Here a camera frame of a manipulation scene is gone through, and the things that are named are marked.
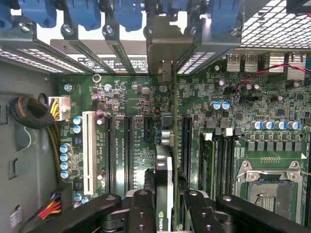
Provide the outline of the blue card retainer clip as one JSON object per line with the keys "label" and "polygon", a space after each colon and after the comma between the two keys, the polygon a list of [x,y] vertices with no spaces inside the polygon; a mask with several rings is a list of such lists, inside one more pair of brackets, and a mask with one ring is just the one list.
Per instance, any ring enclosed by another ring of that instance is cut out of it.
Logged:
{"label": "blue card retainer clip", "polygon": [[66,0],[71,20],[86,31],[101,27],[99,0]]}
{"label": "blue card retainer clip", "polygon": [[241,0],[210,0],[209,13],[212,34],[222,34],[235,27]]}
{"label": "blue card retainer clip", "polygon": [[141,0],[114,0],[115,20],[127,32],[138,31],[142,27]]}
{"label": "blue card retainer clip", "polygon": [[42,28],[56,26],[57,12],[54,0],[17,0],[21,12]]}
{"label": "blue card retainer clip", "polygon": [[12,28],[12,15],[10,0],[0,0],[0,29]]}

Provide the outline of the green motherboard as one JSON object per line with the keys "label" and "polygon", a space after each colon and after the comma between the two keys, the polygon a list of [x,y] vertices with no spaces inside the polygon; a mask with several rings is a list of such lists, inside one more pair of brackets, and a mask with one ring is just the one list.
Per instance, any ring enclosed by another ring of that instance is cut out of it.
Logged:
{"label": "green motherboard", "polygon": [[[217,142],[225,128],[235,137],[235,181],[242,161],[256,168],[284,168],[291,161],[311,173],[311,54],[285,53],[242,57],[229,55],[197,75],[178,74],[180,157],[182,117],[192,118],[192,156],[189,189],[199,189],[200,133],[213,134],[215,143],[214,191],[216,197]],[[70,97],[70,121],[60,125],[61,175],[71,184],[73,207],[107,193],[105,117],[115,126],[116,193],[125,198],[144,189],[144,174],[155,172],[156,126],[154,118],[157,79],[147,76],[66,76],[60,95]],[[95,111],[97,189],[84,194],[82,112]],[[134,186],[125,192],[124,117],[134,123]],[[144,141],[143,119],[153,118],[153,141]],[[311,228],[311,176],[303,174],[303,224]]]}

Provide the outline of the black open PC case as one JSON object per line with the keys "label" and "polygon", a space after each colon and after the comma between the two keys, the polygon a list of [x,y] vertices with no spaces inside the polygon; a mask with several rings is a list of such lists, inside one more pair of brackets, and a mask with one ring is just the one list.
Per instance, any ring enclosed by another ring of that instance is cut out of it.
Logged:
{"label": "black open PC case", "polygon": [[[196,53],[215,52],[189,76],[229,55],[311,54],[311,0],[241,0],[235,27],[212,34],[210,0],[141,0],[142,27],[127,32],[116,20],[114,0],[99,0],[101,27],[86,31],[74,23],[66,0],[54,0],[57,20],[42,28],[10,0],[12,28],[0,29],[0,49],[51,66],[51,73],[0,56],[0,233],[28,233],[75,209],[72,187],[61,175],[60,125],[49,112],[49,97],[61,97],[66,76],[147,76],[149,31],[156,16],[167,16],[192,42],[176,71]],[[73,73],[18,49],[38,49],[68,62]]]}

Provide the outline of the white expansion slot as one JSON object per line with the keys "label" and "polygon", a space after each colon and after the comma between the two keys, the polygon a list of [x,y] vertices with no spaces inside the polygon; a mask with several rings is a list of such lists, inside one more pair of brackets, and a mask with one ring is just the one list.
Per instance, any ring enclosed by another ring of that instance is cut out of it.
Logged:
{"label": "white expansion slot", "polygon": [[82,112],[84,194],[94,195],[97,189],[96,118],[95,111]]}

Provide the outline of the white power connector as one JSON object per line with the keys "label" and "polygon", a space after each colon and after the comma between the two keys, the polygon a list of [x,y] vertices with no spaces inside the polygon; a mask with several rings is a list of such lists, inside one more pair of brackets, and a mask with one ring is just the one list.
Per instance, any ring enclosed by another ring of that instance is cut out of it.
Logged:
{"label": "white power connector", "polygon": [[55,121],[70,121],[70,97],[49,97],[48,103]]}

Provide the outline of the metal CPU socket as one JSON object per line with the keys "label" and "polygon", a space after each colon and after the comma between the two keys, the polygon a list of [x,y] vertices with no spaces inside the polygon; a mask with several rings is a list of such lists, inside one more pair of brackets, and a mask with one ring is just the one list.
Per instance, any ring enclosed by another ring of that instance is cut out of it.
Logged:
{"label": "metal CPU socket", "polygon": [[303,224],[303,175],[300,163],[284,168],[256,168],[242,161],[234,195],[298,224]]}

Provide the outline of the long black expansion slot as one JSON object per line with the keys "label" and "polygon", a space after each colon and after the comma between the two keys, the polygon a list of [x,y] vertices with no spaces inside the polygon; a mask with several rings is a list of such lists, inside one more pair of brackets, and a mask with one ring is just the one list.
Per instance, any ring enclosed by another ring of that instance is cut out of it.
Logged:
{"label": "long black expansion slot", "polygon": [[115,126],[112,116],[105,117],[107,193],[116,193]]}
{"label": "long black expansion slot", "polygon": [[192,156],[192,118],[182,117],[182,149],[181,163],[190,186],[191,156]]}
{"label": "long black expansion slot", "polygon": [[124,173],[125,192],[134,186],[134,123],[132,116],[124,117]]}

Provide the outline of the black RAM slot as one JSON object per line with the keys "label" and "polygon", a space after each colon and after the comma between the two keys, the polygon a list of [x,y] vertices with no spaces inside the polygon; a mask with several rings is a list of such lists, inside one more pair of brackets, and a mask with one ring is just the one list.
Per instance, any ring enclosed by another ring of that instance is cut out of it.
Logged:
{"label": "black RAM slot", "polygon": [[222,163],[223,163],[223,139],[222,136],[216,137],[217,142],[217,179],[216,179],[216,196],[222,194]]}
{"label": "black RAM slot", "polygon": [[230,138],[230,194],[234,193],[235,181],[235,137]]}
{"label": "black RAM slot", "polygon": [[230,158],[230,136],[232,133],[231,128],[225,128],[223,132],[224,136],[224,171],[223,171],[223,191],[225,194],[227,191],[227,175],[228,175],[228,159]]}

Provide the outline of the short black expansion slot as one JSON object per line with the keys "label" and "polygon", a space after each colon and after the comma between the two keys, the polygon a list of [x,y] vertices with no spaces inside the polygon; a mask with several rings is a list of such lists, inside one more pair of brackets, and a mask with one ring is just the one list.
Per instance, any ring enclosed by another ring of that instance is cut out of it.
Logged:
{"label": "short black expansion slot", "polygon": [[153,141],[153,118],[145,116],[143,119],[144,141],[151,143]]}

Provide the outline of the perforated metal slot cover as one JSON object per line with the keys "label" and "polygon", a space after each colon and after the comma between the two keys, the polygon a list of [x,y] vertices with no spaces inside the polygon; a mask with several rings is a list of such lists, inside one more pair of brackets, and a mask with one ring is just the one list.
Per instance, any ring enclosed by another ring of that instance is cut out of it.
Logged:
{"label": "perforated metal slot cover", "polygon": [[40,62],[36,62],[34,60],[22,57],[20,55],[17,55],[17,54],[14,54],[9,51],[2,50],[2,49],[0,49],[0,56],[6,59],[13,60],[15,62],[23,63],[23,64],[26,64],[26,65],[29,65],[29,66],[32,66],[32,67],[35,67],[35,68],[38,68],[44,71],[48,71],[51,73],[63,73],[63,71],[53,68],[51,66],[45,65]]}
{"label": "perforated metal slot cover", "polygon": [[192,73],[196,68],[198,68],[201,64],[209,60],[213,55],[215,55],[215,52],[196,52],[178,71],[177,74],[190,74]]}
{"label": "perforated metal slot cover", "polygon": [[63,68],[67,71],[71,71],[73,73],[84,73],[84,71],[74,67],[73,65],[69,64],[68,62],[61,61],[60,59],[53,57],[43,51],[38,49],[18,49],[19,51],[31,55],[33,57],[39,58],[43,61],[46,61],[50,64],[56,65],[60,68]]}

